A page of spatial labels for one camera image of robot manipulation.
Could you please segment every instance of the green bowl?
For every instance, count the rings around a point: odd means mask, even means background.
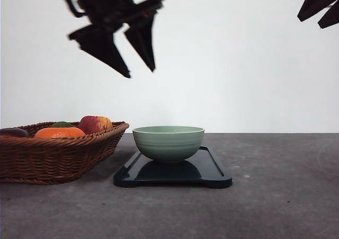
[[[164,163],[183,161],[195,154],[204,129],[186,126],[152,126],[133,130],[139,151],[146,157]]]

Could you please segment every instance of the red apple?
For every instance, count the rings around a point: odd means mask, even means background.
[[[111,120],[103,116],[85,116],[81,119],[78,127],[87,135],[113,129]]]

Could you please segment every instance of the robotic arm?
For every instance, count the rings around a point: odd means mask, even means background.
[[[114,44],[113,33],[123,23],[130,28],[126,38],[151,71],[155,69],[152,48],[152,25],[162,0],[78,0],[83,12],[78,12],[72,0],[65,0],[75,17],[87,16],[92,23],[68,35],[80,48],[130,78],[128,68]]]
[[[339,1],[338,0],[305,0],[298,14],[300,21],[304,21],[324,8],[330,7],[318,22],[321,28],[339,23]]]

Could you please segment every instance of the woven basket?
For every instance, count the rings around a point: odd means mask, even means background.
[[[125,122],[113,122],[113,129],[83,137],[33,138],[39,129],[53,123],[18,127],[28,131],[28,138],[0,136],[0,182],[60,184],[75,181],[111,155],[129,127]]]

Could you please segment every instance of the table surface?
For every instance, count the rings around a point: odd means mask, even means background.
[[[125,134],[76,182],[0,184],[1,238],[338,238],[339,134],[205,134],[203,145],[230,188],[114,186],[137,150]]]

